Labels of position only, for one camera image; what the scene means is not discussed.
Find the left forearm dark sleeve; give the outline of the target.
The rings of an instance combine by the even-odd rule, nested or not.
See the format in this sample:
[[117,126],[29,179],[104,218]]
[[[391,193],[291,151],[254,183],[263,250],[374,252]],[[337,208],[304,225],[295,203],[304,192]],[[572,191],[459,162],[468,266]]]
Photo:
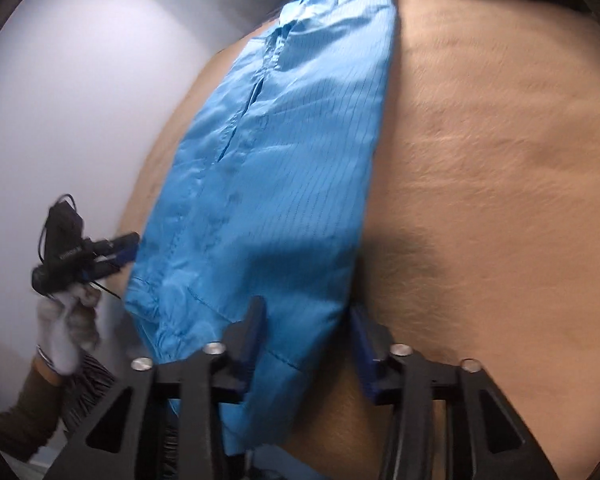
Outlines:
[[0,412],[0,452],[27,463],[53,437],[65,379],[37,354],[16,403]]

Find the white gloved left hand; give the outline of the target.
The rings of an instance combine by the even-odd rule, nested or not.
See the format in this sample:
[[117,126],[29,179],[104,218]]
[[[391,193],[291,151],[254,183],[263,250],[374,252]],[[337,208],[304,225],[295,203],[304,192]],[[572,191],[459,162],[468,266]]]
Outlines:
[[77,284],[38,300],[36,353],[54,374],[72,375],[81,365],[82,353],[98,346],[96,308],[100,298],[99,289]]

